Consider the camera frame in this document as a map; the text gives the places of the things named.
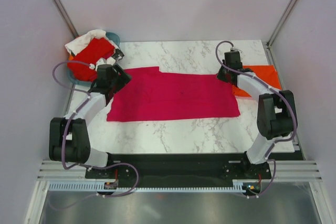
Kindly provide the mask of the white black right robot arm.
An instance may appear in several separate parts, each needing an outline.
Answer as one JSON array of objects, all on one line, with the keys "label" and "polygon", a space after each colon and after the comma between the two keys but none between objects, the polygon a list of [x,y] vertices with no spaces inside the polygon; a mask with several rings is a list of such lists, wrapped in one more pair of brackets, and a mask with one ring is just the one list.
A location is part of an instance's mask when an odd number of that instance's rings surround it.
[{"label": "white black right robot arm", "polygon": [[259,165],[267,162],[271,151],[280,142],[291,141],[297,130],[293,93],[277,89],[261,80],[251,69],[244,68],[240,53],[231,49],[224,53],[217,78],[248,93],[258,102],[258,135],[244,152],[240,172],[248,179],[259,173]]}]

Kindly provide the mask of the magenta t shirt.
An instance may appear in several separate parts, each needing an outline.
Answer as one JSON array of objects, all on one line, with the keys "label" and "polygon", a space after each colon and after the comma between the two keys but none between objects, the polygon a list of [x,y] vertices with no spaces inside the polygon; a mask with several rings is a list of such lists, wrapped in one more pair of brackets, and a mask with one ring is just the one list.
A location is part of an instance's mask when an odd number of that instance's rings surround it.
[{"label": "magenta t shirt", "polygon": [[229,83],[215,74],[127,69],[131,81],[113,98],[108,122],[235,118],[240,115]]}]

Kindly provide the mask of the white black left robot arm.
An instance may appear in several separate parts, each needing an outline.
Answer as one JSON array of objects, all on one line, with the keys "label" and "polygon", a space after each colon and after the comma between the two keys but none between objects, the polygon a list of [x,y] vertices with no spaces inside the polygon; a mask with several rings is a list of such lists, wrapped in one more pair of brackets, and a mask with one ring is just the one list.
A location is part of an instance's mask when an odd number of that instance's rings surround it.
[{"label": "white black left robot arm", "polygon": [[60,161],[64,169],[77,165],[93,167],[103,178],[111,178],[115,173],[115,165],[108,161],[107,152],[91,147],[88,126],[130,81],[131,76],[118,64],[98,65],[97,77],[89,90],[74,89],[86,95],[82,103],[64,117],[50,121],[49,158]]}]

